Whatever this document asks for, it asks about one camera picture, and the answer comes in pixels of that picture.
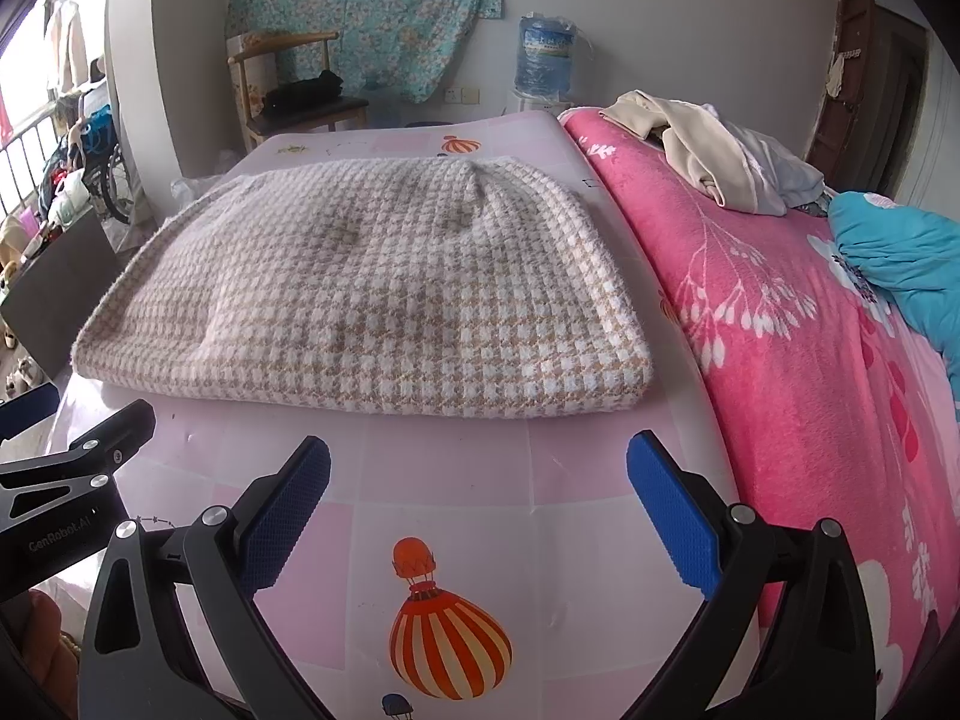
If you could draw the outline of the person left hand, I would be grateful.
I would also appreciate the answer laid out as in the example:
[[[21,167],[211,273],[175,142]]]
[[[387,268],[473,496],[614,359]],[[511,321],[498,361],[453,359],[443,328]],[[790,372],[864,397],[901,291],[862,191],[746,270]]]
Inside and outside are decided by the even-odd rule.
[[[21,656],[26,668],[68,718],[78,717],[78,660],[62,637],[62,613],[41,590],[31,590],[31,616]]]

